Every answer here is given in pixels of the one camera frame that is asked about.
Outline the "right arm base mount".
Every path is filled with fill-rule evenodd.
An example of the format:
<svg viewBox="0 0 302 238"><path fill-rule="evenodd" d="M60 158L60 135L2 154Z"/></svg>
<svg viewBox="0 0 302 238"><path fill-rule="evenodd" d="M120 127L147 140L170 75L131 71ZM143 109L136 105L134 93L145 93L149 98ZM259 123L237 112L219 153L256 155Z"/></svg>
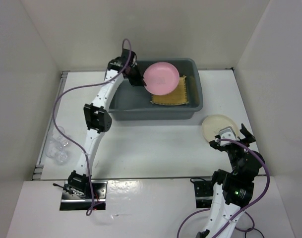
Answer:
<svg viewBox="0 0 302 238"><path fill-rule="evenodd" d="M196 208L210 208L213 200L211 178L192 177L190 182L194 187Z"/></svg>

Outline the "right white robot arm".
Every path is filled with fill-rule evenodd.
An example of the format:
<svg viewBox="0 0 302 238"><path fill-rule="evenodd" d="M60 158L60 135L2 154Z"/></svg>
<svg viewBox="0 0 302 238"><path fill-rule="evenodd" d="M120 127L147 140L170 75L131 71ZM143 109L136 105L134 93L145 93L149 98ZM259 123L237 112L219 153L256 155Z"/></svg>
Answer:
<svg viewBox="0 0 302 238"><path fill-rule="evenodd" d="M243 139L236 136L228 126L221 129L210 146L218 151L226 152L232 167L231 172L217 170L209 183L213 193L209 220L198 238L229 238L235 226L252 197L254 178L264 163L262 156L256 151L249 151L248 147L254 143L255 137L241 126Z"/></svg>

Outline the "cream bear plate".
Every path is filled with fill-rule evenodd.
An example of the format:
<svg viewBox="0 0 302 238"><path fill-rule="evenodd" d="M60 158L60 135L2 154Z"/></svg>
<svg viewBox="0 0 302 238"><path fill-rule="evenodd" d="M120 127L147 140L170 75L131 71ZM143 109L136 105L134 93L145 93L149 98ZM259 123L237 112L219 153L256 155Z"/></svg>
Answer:
<svg viewBox="0 0 302 238"><path fill-rule="evenodd" d="M215 136L219 135L220 130L227 127L232 129L232 132L237 138L240 134L237 124L225 115L210 115L206 117L201 125L202 134L206 141L215 140Z"/></svg>

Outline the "yellow bamboo mat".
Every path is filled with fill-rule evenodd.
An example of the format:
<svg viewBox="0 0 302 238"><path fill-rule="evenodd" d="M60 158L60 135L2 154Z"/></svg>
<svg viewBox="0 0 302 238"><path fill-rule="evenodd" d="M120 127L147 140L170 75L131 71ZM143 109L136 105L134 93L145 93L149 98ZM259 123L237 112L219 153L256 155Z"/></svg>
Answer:
<svg viewBox="0 0 302 238"><path fill-rule="evenodd" d="M180 77L179 84L173 92L163 96L152 95L150 102L161 106L180 106L188 104L186 76L183 75Z"/></svg>

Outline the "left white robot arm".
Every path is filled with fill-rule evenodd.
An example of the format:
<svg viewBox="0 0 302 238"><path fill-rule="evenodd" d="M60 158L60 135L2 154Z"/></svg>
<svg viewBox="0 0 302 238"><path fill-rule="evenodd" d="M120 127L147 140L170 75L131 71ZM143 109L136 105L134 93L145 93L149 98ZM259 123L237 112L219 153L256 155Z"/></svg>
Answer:
<svg viewBox="0 0 302 238"><path fill-rule="evenodd" d="M123 49L121 56L108 63L104 84L93 101L83 108L87 126L84 149L76 169L68 177L68 186L79 198L94 194L90 186L93 162L103 136L112 125L109 114L111 101L125 79L132 86L145 86L136 62L136 53L128 49Z"/></svg>

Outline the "pink plastic plate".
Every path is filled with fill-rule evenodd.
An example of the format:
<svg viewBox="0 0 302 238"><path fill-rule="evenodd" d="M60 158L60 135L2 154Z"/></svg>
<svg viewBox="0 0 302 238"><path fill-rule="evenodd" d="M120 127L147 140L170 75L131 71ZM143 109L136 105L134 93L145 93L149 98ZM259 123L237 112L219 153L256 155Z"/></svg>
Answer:
<svg viewBox="0 0 302 238"><path fill-rule="evenodd" d="M175 66L168 62L157 62L144 72L145 89L152 95L163 96L173 92L179 84L180 75Z"/></svg>

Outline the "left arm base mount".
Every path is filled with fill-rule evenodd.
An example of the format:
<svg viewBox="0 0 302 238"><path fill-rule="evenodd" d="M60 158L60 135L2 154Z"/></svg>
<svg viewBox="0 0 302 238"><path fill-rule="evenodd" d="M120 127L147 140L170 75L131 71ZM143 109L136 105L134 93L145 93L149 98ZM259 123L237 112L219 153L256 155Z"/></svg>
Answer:
<svg viewBox="0 0 302 238"><path fill-rule="evenodd" d="M107 185L106 180L93 180L94 211L106 209ZM85 211L91 207L92 197L90 188L87 191L80 191L68 185L53 183L53 186L62 189L60 200L60 211Z"/></svg>

